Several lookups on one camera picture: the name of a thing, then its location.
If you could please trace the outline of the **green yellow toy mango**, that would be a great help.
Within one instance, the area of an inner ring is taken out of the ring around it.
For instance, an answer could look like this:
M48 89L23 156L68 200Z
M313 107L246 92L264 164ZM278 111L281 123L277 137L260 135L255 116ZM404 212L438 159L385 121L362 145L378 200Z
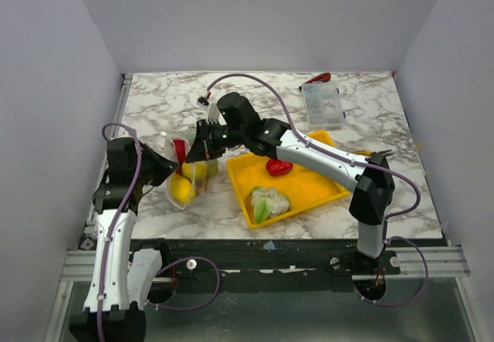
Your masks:
M181 175L189 181L204 181L208 177L208 165L204 161L183 163Z

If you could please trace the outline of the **red toy chili pepper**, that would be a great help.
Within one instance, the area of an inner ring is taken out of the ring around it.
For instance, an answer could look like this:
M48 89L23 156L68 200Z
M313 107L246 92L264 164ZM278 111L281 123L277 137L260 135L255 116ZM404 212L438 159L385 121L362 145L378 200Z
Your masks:
M175 138L173 139L173 145L178 162L180 164L183 164L187 155L187 149L186 149L187 144L185 140Z

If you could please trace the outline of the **clear dotted zip top bag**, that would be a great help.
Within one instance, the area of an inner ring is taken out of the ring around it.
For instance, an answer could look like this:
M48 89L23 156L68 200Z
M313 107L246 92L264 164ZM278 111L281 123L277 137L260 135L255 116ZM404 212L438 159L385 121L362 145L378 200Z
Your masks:
M199 195L206 192L209 181L218 174L218 161L186 163L190 143L185 137L168 136L165 149L170 159L180 164L179 169L165 182L167 197L172 205L185 210Z

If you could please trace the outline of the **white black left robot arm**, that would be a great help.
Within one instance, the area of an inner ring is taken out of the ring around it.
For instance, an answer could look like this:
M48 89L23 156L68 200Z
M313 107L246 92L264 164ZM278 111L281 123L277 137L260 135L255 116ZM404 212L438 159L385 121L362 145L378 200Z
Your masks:
M69 332L78 341L142 341L144 308L154 276L165 275L171 257L160 247L131 252L143 188L160 186L179 168L132 137L107 143L107 169L92 201L96 213L96 254L83 313Z

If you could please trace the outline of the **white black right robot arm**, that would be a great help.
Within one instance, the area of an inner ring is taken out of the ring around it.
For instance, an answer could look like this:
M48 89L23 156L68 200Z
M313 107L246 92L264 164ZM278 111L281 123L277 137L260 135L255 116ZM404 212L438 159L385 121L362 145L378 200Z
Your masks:
M261 118L238 93L224 95L216 107L225 123L199 120L186 162L216 159L230 147L244 146L260 157L298 164L335 181L353 195L350 214L358 221L356 267L366 274L381 268L384 216L395 189L385 156L341 151L301 134L286 122Z

